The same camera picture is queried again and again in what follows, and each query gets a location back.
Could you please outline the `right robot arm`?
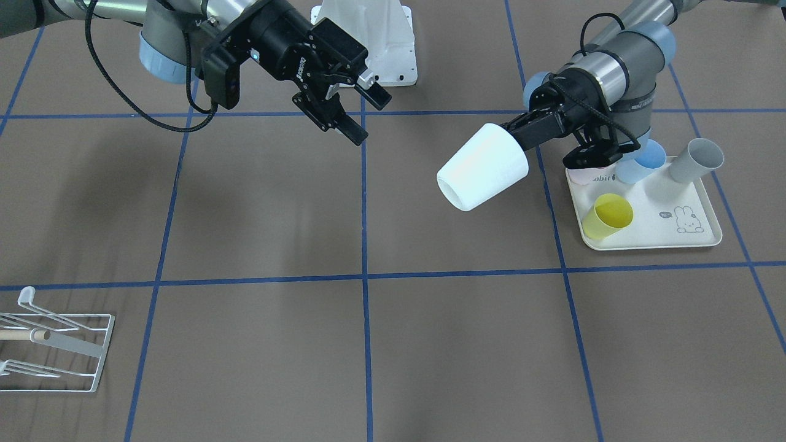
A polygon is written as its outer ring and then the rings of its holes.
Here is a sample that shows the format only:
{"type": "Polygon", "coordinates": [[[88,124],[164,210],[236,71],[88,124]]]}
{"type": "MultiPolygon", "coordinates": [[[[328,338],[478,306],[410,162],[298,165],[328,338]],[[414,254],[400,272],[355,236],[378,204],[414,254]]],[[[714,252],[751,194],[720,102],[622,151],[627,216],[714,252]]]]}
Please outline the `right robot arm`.
{"type": "Polygon", "coordinates": [[[81,22],[91,59],[126,105],[159,128],[193,133],[216,112],[239,103],[241,65],[253,61],[278,81],[297,87],[292,102],[321,131],[337,131],[354,145],[368,134],[345,111],[338,90],[348,86],[376,109],[390,93],[368,67],[370,52],[337,23],[311,23],[287,1],[3,1],[2,37],[48,25],[81,22]],[[189,106],[204,115],[174,126],[144,112],[109,75],[93,41],[95,23],[126,26],[135,34],[139,62],[165,83],[183,85],[189,106]]]}

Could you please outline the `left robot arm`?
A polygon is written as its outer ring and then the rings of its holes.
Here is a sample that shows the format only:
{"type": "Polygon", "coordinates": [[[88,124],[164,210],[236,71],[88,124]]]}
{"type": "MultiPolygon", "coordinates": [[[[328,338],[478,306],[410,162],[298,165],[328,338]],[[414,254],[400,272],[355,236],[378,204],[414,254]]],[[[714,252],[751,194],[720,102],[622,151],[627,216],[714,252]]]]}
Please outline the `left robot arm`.
{"type": "Polygon", "coordinates": [[[531,77],[525,111],[502,124],[529,150],[572,135],[578,146],[562,160],[568,169],[609,167],[647,143],[657,75],[672,62],[670,26],[696,1],[634,1],[556,72],[531,77]]]}

